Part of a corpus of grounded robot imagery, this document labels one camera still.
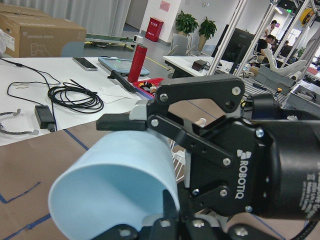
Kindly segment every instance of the smartphone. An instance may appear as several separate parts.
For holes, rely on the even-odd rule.
[[[72,58],[80,67],[87,71],[97,71],[98,68],[89,62],[84,57],[73,57]]]

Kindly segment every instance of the robotiq logo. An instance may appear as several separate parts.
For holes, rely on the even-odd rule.
[[[235,199],[243,199],[245,196],[245,190],[246,190],[246,177],[247,177],[247,171],[248,171],[248,163],[249,161],[246,159],[249,159],[251,157],[251,152],[238,149],[236,151],[236,155],[240,157],[240,167],[239,167],[239,178],[238,178],[238,186],[236,187],[236,195]]]

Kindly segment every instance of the bolt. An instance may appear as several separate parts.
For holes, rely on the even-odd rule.
[[[225,166],[229,166],[231,164],[230,158],[225,158],[225,159],[223,159],[222,162],[223,162],[223,165],[225,165]]]
[[[152,120],[151,120],[151,125],[152,125],[153,127],[157,127],[157,126],[159,125],[158,119],[152,119]]]
[[[195,219],[192,221],[192,224],[194,227],[196,228],[202,228],[203,226],[205,226],[204,221],[202,221],[201,219]]]
[[[227,196],[228,195],[228,192],[227,192],[227,190],[225,190],[225,189],[222,189],[221,191],[220,191],[220,196],[221,197],[225,197],[225,196]]]
[[[240,237],[244,237],[248,235],[248,231],[244,227],[238,227],[234,231],[235,231],[235,234]]]
[[[129,229],[121,229],[119,232],[120,232],[120,236],[123,238],[131,235],[131,232]]]
[[[246,207],[245,207],[245,211],[246,211],[247,213],[251,213],[253,210],[254,210],[254,209],[252,208],[252,206],[246,206]]]
[[[171,223],[170,223],[169,220],[162,220],[162,221],[160,221],[160,225],[161,225],[161,227],[163,227],[163,228],[168,228],[168,227],[171,226]]]
[[[232,94],[235,96],[238,96],[241,93],[241,89],[238,86],[235,86],[234,88],[232,88]]]
[[[265,132],[262,128],[258,128],[257,130],[255,130],[255,135],[258,138],[262,138],[265,135]]]
[[[192,194],[195,195],[195,196],[199,195],[199,193],[200,193],[199,189],[195,189],[195,190],[192,191]]]
[[[166,102],[168,100],[168,95],[166,93],[162,93],[160,95],[160,101],[161,102]]]

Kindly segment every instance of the gray plastic crate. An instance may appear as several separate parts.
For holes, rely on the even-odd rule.
[[[297,85],[294,89],[292,89],[288,99],[286,100],[287,104],[291,105],[292,107],[298,110],[303,110],[320,117],[319,92],[315,92],[315,102],[312,102],[296,94],[296,93],[300,93],[301,91],[310,92],[311,90],[304,86]]]
[[[281,88],[282,94],[284,95],[287,95],[291,88],[296,84],[296,81],[290,77],[282,76],[265,66],[260,66],[259,72],[257,76],[255,76],[255,80],[272,88],[273,90]]]

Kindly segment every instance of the tablet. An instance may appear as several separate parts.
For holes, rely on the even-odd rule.
[[[120,59],[120,58],[112,58],[112,57],[106,57],[106,56],[100,56],[98,57],[99,63],[101,63],[102,66],[106,67],[109,71],[116,70],[117,72],[121,74],[128,75],[130,72],[132,60],[129,59]],[[149,75],[149,71],[142,67],[140,76],[144,77]]]

